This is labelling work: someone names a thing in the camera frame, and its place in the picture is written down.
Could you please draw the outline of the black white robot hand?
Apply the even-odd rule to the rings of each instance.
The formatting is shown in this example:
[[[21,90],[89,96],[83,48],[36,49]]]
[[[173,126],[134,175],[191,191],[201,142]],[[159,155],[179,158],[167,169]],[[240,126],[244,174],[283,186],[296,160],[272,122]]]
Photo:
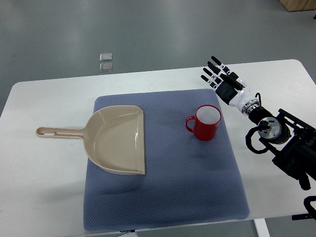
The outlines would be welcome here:
[[[203,68],[201,78],[224,103],[237,108],[246,116],[261,105],[260,96],[253,96],[245,81],[215,56],[211,59],[207,67]]]

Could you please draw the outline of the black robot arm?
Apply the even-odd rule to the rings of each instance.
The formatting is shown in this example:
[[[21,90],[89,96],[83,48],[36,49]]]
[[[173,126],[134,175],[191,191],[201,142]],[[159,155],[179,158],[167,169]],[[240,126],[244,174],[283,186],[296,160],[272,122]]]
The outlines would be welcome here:
[[[270,151],[273,164],[299,182],[302,190],[311,189],[309,179],[316,177],[316,130],[289,112],[279,109],[273,116],[261,104],[261,95],[246,114],[256,125],[245,137],[248,149],[255,154]]]

